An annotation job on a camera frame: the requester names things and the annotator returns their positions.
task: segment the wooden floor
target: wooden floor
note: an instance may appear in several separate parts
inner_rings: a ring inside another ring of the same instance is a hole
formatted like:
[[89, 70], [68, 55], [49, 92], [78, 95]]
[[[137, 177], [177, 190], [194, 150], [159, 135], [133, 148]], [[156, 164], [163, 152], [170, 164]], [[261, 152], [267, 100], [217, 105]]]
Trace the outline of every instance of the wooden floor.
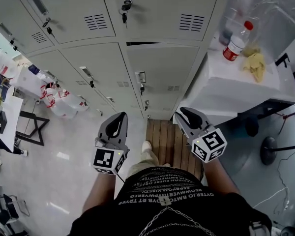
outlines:
[[187, 146], [187, 138], [177, 124], [168, 120], [148, 120], [146, 140], [152, 144], [152, 151], [158, 157], [160, 165], [171, 164], [201, 178], [202, 163]]

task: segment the plastic bottle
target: plastic bottle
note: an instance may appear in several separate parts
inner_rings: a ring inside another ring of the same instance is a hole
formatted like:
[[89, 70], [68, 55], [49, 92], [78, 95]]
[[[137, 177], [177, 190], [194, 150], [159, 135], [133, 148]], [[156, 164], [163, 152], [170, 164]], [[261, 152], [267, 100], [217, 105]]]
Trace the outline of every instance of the plastic bottle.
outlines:
[[234, 61], [241, 51], [245, 48], [250, 31], [253, 29], [250, 21], [244, 23], [244, 29], [239, 34], [233, 34], [228, 46], [224, 49], [223, 55], [229, 61]]

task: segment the locker vent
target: locker vent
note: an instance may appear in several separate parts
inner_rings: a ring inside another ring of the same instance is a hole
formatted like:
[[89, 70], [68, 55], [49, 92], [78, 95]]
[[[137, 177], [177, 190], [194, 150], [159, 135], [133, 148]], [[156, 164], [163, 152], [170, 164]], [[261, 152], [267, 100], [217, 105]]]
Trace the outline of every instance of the locker vent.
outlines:
[[180, 86], [168, 86], [167, 91], [179, 91]]
[[119, 87], [129, 87], [129, 82], [127, 81], [117, 81]]
[[32, 37], [38, 44], [47, 41], [41, 32], [33, 34]]
[[179, 30], [201, 31], [204, 17], [182, 14]]
[[98, 30], [107, 28], [103, 14], [84, 17], [89, 30]]
[[87, 86], [88, 84], [85, 81], [76, 81], [80, 86]]

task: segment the table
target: table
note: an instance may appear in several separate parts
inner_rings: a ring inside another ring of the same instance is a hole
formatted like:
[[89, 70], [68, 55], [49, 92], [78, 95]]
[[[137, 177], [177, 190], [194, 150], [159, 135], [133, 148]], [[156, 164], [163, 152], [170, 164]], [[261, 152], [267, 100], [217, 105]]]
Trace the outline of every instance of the table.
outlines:
[[3, 133], [0, 133], [0, 139], [11, 151], [14, 150], [16, 126], [23, 103], [23, 99], [13, 96], [13, 92], [14, 87], [10, 87], [6, 93], [5, 101], [3, 102], [2, 111], [5, 113], [7, 123]]
[[[0, 133], [0, 139], [11, 151], [14, 150], [15, 137], [29, 143], [44, 146], [44, 141], [40, 131], [49, 122], [49, 119], [37, 117], [33, 113], [21, 111], [23, 99], [13, 96], [14, 89], [14, 87], [9, 88], [6, 94], [5, 102], [3, 104], [2, 111], [5, 112], [7, 124], [4, 132], [2, 134]], [[34, 120], [35, 129], [29, 135], [16, 131], [19, 117], [25, 117]], [[43, 122], [39, 127], [37, 124], [38, 120]], [[31, 139], [35, 132], [38, 133], [39, 141]]]

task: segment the shoe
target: shoe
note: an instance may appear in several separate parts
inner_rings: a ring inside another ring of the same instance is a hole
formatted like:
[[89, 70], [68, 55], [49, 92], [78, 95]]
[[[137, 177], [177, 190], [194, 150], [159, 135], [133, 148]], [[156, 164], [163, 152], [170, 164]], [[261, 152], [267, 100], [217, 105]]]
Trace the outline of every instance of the shoe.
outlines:
[[22, 154], [21, 154], [21, 156], [23, 156], [23, 157], [27, 157], [28, 156], [28, 151], [27, 150], [22, 150]]
[[150, 142], [145, 141], [142, 144], [142, 153], [146, 150], [146, 149], [151, 149], [152, 150], [152, 145]]

